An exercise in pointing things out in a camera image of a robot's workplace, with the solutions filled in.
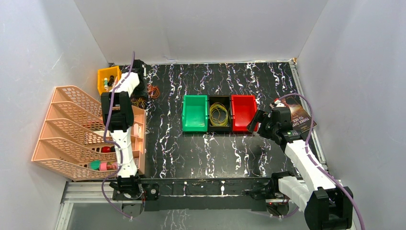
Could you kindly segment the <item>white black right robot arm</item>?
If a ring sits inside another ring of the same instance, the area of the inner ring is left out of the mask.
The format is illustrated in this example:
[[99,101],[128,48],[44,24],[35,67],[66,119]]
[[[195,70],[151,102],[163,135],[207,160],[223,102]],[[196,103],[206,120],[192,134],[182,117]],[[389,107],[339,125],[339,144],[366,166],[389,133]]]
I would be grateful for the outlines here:
[[291,112],[287,107],[274,107],[267,113],[258,110],[247,130],[259,126],[260,137],[278,144],[294,163],[303,183],[289,172],[274,173],[270,194],[275,198],[285,195],[303,211],[311,230],[347,230],[352,227],[353,198],[348,187],[337,185],[325,173],[321,163],[307,147],[305,136],[293,129]]

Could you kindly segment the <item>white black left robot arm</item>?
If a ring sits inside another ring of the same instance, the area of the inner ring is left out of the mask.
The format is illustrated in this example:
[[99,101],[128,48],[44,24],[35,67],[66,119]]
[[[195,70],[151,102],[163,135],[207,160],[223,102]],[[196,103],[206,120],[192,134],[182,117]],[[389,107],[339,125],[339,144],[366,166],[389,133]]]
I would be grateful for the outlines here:
[[109,92],[101,94],[103,123],[112,140],[108,141],[106,136],[103,139],[114,145],[117,176],[121,178],[136,176],[138,171],[131,149],[131,131],[135,121],[131,95],[144,85],[145,76],[145,63],[134,59],[117,84]]

